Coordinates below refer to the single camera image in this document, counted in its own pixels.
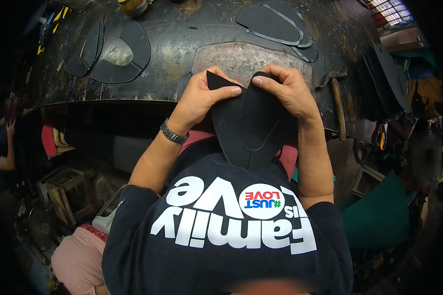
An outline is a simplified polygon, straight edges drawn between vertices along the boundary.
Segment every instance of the man's left hand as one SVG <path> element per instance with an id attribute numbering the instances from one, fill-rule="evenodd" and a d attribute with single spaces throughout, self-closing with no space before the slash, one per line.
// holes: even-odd
<path id="1" fill-rule="evenodd" d="M 207 71 L 241 85 L 238 81 L 228 78 L 219 66 L 213 66 L 193 75 L 167 122 L 169 129 L 180 136 L 186 135 L 190 128 L 200 123 L 215 103 L 241 94 L 241 88 L 237 86 L 209 90 Z"/>

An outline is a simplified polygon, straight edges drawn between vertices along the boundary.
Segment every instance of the pink shirt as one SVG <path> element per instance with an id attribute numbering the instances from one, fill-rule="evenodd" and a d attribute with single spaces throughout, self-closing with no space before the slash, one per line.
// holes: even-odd
<path id="1" fill-rule="evenodd" d="M 51 257 L 56 278 L 72 295 L 95 295 L 95 286 L 104 283 L 102 255 L 105 242 L 78 227 L 62 239 Z"/>

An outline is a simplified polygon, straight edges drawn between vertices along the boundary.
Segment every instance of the work table surface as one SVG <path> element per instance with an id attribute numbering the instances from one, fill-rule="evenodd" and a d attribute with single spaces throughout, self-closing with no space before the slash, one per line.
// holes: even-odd
<path id="1" fill-rule="evenodd" d="M 133 20 L 120 9 L 116 0 L 94 0 L 82 13 L 73 11 L 66 16 L 45 51 L 37 56 L 28 96 L 34 107 L 89 101 L 177 102 L 191 77 L 192 61 L 198 47 L 241 41 L 295 56 L 289 46 L 249 34 L 245 27 L 236 23 L 236 16 L 245 4 L 262 2 L 185 0 L 174 4 L 169 0 L 155 0 L 136 19 L 151 45 L 148 65 L 131 82 L 104 84 L 88 77 L 77 78 L 63 70 L 71 56 L 81 53 L 87 33 L 100 15 L 104 17 L 105 37 L 98 61 L 106 59 L 125 65 L 133 58 L 129 46 L 119 38 L 125 25 Z M 361 117 L 360 80 L 354 70 L 354 63 L 362 58 L 369 38 L 379 41 L 370 12 L 356 0 L 285 2 L 302 14 L 316 44 L 318 60 L 309 63 L 313 68 L 313 86 L 321 83 L 325 73 L 348 68 L 347 79 L 340 81 L 346 133 L 349 137 L 371 142 L 376 124 Z M 327 86 L 313 94 L 325 128 L 336 131 L 331 88 Z"/>

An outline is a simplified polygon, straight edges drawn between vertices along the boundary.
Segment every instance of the hammer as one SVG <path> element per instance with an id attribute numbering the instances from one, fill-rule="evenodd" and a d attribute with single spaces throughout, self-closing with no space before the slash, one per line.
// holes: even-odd
<path id="1" fill-rule="evenodd" d="M 341 141 L 346 140 L 346 124 L 344 122 L 343 102 L 341 99 L 340 86 L 338 85 L 338 79 L 346 79 L 347 70 L 344 72 L 329 72 L 323 77 L 323 82 L 317 88 L 325 87 L 329 81 L 331 81 L 333 97 L 336 107 L 336 115 L 338 116 L 338 138 Z"/>

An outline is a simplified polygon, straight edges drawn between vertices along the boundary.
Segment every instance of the metal watch band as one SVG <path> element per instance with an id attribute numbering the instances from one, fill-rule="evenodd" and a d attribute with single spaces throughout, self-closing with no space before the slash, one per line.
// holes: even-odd
<path id="1" fill-rule="evenodd" d="M 167 121 L 169 118 L 166 118 L 164 123 L 161 125 L 160 130 L 164 136 L 172 142 L 182 145 L 189 138 L 189 133 L 186 136 L 180 136 L 172 132 L 169 127 L 167 127 Z"/>

